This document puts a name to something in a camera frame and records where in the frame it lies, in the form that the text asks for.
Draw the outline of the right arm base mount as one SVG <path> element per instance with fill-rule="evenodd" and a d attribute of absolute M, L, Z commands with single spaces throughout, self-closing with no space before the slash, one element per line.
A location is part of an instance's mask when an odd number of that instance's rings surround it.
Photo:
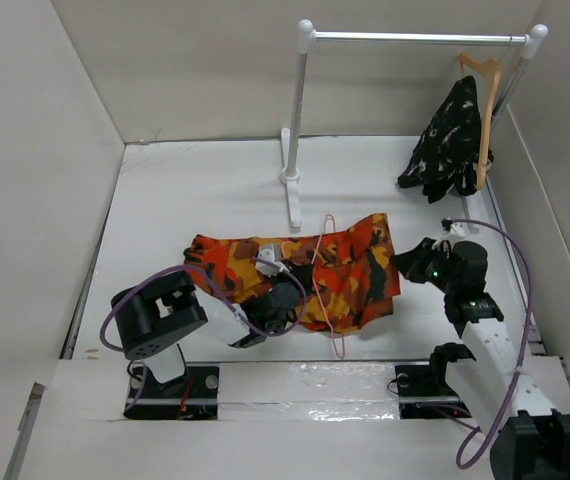
<path fill-rule="evenodd" d="M 433 350 L 427 363 L 397 364 L 387 390 L 399 401 L 400 417 L 437 419 L 451 415 L 469 419 L 471 414 L 466 405 L 445 382 L 446 368 L 464 359 L 473 359 L 467 347 L 446 343 Z"/>

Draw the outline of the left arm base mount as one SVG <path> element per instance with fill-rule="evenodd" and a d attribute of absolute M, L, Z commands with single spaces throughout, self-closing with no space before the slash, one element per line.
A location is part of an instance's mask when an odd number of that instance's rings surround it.
<path fill-rule="evenodd" d="M 167 384 L 160 384 L 149 373 L 141 396 L 130 407 L 142 378 L 143 368 L 128 368 L 129 392 L 124 417 L 141 421 L 209 421 L 218 419 L 220 365 L 189 363 L 186 373 Z"/>

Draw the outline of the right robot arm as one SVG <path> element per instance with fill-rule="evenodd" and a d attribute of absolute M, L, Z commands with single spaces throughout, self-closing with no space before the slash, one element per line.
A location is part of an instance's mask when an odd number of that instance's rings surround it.
<path fill-rule="evenodd" d="M 502 311 L 486 292 L 488 253 L 471 241 L 423 239 L 392 258 L 408 281 L 444 295 L 459 340 L 434 349 L 427 381 L 452 391 L 484 435 L 496 479 L 570 479 L 570 414 L 548 399 L 524 370 L 526 341 L 511 341 Z"/>

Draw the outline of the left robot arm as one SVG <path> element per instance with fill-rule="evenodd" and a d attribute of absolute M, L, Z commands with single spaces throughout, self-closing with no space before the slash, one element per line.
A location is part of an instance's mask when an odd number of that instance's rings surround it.
<path fill-rule="evenodd" d="M 187 387 L 188 373 L 179 342 L 200 328 L 235 349 L 246 349 L 268 338 L 283 336 L 310 311 L 312 267 L 288 261 L 256 259 L 256 271 L 268 275 L 267 290 L 242 302 L 233 301 L 206 270 L 177 265 L 158 272 L 111 299 L 111 311 L 99 330 L 108 349 L 139 363 L 141 381 L 166 396 Z M 229 311 L 210 318 L 199 303 L 195 282 L 203 280 Z"/>

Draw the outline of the orange camouflage trousers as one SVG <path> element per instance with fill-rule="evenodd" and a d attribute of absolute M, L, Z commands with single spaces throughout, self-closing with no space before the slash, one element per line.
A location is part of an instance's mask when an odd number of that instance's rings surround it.
<path fill-rule="evenodd" d="M 267 290 L 268 277 L 256 271 L 263 245 L 276 243 L 283 262 L 311 264 L 310 311 L 302 326 L 310 331 L 347 334 L 394 311 L 399 274 L 388 217 L 373 213 L 346 230 L 303 237 L 218 239 L 198 235 L 184 250 L 184 263 L 208 272 L 233 301 Z"/>

